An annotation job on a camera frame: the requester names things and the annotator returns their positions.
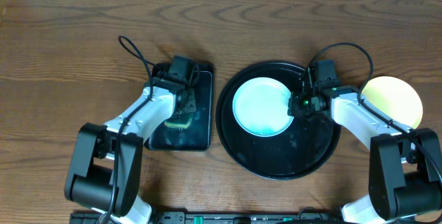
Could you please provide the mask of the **yellow plate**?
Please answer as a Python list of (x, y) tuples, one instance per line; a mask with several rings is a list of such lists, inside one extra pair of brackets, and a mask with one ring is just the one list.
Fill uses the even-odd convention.
[(419, 94), (407, 82), (396, 77), (371, 79), (362, 90), (365, 98), (393, 120), (416, 129), (423, 117)]

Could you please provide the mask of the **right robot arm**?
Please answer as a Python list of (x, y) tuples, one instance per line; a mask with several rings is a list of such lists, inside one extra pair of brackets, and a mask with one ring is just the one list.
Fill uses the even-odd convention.
[(433, 130), (389, 118), (352, 86), (293, 92), (288, 114), (325, 115), (369, 149), (368, 195), (342, 208), (345, 220), (411, 223), (441, 210), (441, 148)]

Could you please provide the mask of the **green yellow sponge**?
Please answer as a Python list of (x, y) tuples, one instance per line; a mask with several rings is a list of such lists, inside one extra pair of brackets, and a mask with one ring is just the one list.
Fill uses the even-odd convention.
[(185, 113), (169, 118), (164, 125), (171, 129), (188, 129), (193, 121), (192, 113)]

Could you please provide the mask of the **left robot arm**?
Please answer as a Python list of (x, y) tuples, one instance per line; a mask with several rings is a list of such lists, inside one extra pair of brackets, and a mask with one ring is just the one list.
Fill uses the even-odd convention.
[(182, 110), (196, 80), (154, 77), (127, 110), (77, 135), (64, 187), (67, 200), (101, 214), (99, 223), (147, 223), (152, 208), (138, 195), (144, 143)]

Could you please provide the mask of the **black rectangular tray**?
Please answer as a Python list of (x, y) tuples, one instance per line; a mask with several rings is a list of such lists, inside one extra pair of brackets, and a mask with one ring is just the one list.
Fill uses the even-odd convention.
[(205, 151), (211, 141), (211, 111), (213, 101), (212, 64), (199, 64), (194, 72), (198, 81), (194, 85), (196, 111), (188, 129), (171, 129), (164, 122), (154, 130), (144, 143), (149, 150), (157, 151)]

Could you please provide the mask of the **white plate with M stain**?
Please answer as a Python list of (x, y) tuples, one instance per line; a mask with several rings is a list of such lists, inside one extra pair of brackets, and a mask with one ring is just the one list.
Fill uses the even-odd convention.
[(236, 122), (253, 136), (268, 138), (285, 131), (294, 117), (288, 114), (291, 92), (280, 81), (256, 77), (235, 92), (232, 110)]

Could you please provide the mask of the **black round tray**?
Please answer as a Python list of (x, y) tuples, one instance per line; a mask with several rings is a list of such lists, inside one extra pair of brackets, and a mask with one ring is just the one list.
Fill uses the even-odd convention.
[(314, 172), (333, 154), (341, 126), (323, 115), (295, 118), (285, 131), (268, 138), (248, 133), (234, 118), (233, 96), (247, 80), (269, 77), (299, 91), (304, 70), (290, 62), (262, 62), (244, 68), (223, 88), (215, 115), (218, 136), (226, 152), (247, 171), (263, 178), (291, 180)]

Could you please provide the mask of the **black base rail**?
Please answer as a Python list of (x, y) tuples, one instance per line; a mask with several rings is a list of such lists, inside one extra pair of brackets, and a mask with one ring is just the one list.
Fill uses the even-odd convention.
[(343, 223), (339, 217), (313, 211), (301, 214), (186, 214), (184, 212), (154, 213), (152, 224), (274, 224), (274, 223)]

